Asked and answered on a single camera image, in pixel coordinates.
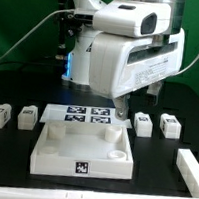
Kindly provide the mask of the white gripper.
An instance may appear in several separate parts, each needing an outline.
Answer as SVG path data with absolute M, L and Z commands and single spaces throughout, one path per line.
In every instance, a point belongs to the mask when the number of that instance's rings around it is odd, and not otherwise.
M 116 100 L 116 117 L 128 118 L 126 95 L 148 86 L 147 103 L 156 105 L 163 87 L 160 81 L 176 75 L 182 64 L 184 31 L 171 35 L 162 46 L 151 37 L 128 38 L 100 33 L 92 43 L 89 85 L 100 96 Z

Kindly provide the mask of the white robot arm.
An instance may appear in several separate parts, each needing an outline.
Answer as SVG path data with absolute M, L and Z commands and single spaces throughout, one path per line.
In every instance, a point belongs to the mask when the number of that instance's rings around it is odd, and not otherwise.
M 162 80 L 182 64 L 185 0 L 73 0 L 80 23 L 64 79 L 111 99 L 128 117 L 131 92 L 159 94 Z

